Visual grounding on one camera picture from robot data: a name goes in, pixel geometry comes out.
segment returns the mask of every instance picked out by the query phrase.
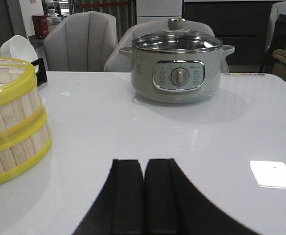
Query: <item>gray chair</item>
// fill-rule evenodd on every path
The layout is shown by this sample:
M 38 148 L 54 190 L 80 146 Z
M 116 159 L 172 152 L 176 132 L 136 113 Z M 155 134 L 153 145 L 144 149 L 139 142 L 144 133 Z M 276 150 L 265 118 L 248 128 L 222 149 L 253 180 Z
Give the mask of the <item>gray chair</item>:
M 274 3 L 271 7 L 271 13 L 268 21 L 266 43 L 264 48 L 265 53 L 268 52 L 271 46 L 275 23 L 280 14 L 286 15 L 286 1 Z
M 103 71 L 117 45 L 116 19 L 96 11 L 65 18 L 44 39 L 50 71 Z
M 119 44 L 107 60 L 105 64 L 105 72 L 130 72 L 131 71 L 131 61 L 121 55 L 118 51 L 122 47 L 130 47 L 132 45 L 132 40 L 134 38 L 143 36 L 148 33 L 154 33 L 162 31 L 163 29 L 168 28 L 168 19 L 149 21 L 145 23 L 139 23 L 137 25 L 129 28 L 126 33 L 121 38 Z M 208 25 L 199 22 L 186 21 L 186 27 L 190 30 L 204 32 L 206 34 L 214 36 L 214 33 Z M 228 72 L 228 65 L 226 61 L 222 61 L 221 71 Z

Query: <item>control panel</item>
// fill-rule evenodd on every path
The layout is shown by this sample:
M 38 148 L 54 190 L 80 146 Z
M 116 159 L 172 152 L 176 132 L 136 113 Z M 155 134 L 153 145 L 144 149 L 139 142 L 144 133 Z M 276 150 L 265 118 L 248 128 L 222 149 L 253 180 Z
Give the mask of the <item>control panel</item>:
M 159 61 L 154 66 L 154 85 L 165 91 L 191 91 L 204 81 L 202 61 Z

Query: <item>glossy table surface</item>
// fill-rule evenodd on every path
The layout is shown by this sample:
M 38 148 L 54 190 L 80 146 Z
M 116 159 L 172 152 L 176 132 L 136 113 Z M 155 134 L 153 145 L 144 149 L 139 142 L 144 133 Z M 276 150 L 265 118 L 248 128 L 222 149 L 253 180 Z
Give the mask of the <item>glossy table surface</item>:
M 250 161 L 286 164 L 286 83 L 223 74 L 209 99 L 164 104 L 137 95 L 129 73 L 47 72 L 39 87 L 53 144 L 0 185 L 0 235 L 69 235 L 113 159 L 174 158 L 228 215 L 262 235 L 286 235 L 286 189 L 264 188 Z

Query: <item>control dial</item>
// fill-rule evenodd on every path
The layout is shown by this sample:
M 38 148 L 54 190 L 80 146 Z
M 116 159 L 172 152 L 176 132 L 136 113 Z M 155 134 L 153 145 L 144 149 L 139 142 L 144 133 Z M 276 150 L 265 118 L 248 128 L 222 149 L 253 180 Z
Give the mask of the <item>control dial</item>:
M 188 82 L 189 76 L 186 69 L 176 68 L 171 73 L 171 81 L 177 87 L 183 86 Z

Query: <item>glass lid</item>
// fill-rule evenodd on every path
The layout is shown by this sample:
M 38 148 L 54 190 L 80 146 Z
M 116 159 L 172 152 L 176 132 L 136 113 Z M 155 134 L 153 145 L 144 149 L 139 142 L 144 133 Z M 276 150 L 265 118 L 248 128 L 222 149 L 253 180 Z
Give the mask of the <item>glass lid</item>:
M 184 24 L 185 20 L 182 18 L 169 19 L 168 30 L 136 38 L 132 40 L 132 45 L 138 49 L 170 53 L 212 51 L 222 47 L 221 39 L 185 29 Z

